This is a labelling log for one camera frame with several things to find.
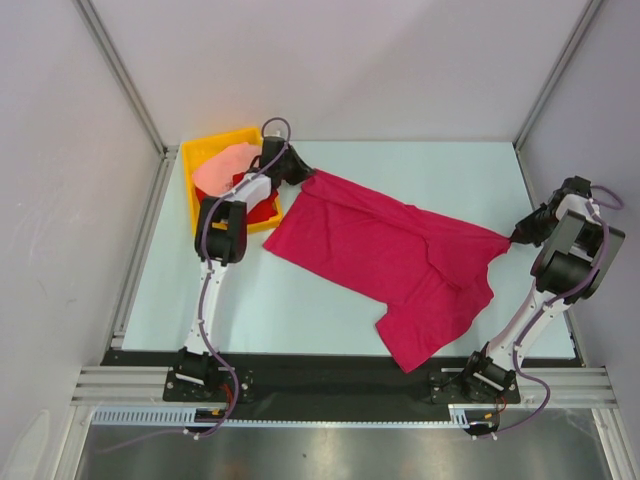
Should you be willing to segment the magenta t shirt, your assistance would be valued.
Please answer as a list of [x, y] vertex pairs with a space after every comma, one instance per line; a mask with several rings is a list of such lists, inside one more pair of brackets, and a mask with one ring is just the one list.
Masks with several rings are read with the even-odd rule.
[[410, 373], [463, 336], [494, 297], [510, 240], [328, 172], [306, 180], [265, 249], [386, 305], [375, 328]]

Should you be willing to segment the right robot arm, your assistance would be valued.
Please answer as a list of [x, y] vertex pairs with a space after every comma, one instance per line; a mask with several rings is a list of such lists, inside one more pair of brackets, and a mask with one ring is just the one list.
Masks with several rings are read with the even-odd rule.
[[469, 358], [461, 388], [471, 402], [489, 403], [515, 392], [524, 359], [544, 329], [599, 288], [626, 238], [606, 223], [603, 207], [620, 210], [623, 202], [611, 190], [574, 176], [516, 224], [510, 239], [540, 249], [530, 271], [532, 287], [505, 329]]

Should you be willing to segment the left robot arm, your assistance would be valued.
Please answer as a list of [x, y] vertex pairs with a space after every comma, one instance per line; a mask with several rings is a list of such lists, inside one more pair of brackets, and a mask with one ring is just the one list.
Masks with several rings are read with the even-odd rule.
[[245, 256], [249, 215], [261, 203], [273, 202], [282, 183], [298, 185], [313, 174], [288, 138], [265, 136], [259, 146], [242, 143], [225, 148], [191, 176], [194, 187], [204, 194], [194, 236], [200, 293], [174, 372], [197, 398], [210, 399], [221, 387], [223, 363], [213, 346], [214, 315], [229, 267]]

